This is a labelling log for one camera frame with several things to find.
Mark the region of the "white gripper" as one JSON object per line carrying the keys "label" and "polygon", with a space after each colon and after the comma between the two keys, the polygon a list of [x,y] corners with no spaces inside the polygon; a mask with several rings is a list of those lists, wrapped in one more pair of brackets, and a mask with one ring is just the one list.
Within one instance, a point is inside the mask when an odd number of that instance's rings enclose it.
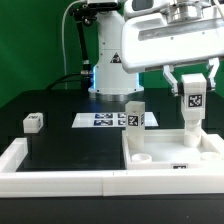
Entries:
{"label": "white gripper", "polygon": [[208,60],[207,90],[216,88],[215,76],[224,56],[224,20],[216,9],[206,9],[195,21],[168,24],[160,13],[129,19],[122,30],[121,58],[126,72],[137,73],[163,67],[163,76],[174,96],[183,94],[182,83],[173,76],[172,65]]}

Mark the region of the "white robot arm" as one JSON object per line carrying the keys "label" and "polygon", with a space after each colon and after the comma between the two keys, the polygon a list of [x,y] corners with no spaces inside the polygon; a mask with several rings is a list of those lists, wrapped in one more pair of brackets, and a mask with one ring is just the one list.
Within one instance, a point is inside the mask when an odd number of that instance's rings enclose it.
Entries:
{"label": "white robot arm", "polygon": [[174,95],[183,84],[175,66],[206,62],[207,89],[215,89],[224,58],[224,0],[79,0],[70,14],[87,26],[98,23],[99,61],[93,95],[140,92],[137,74],[161,69]]}

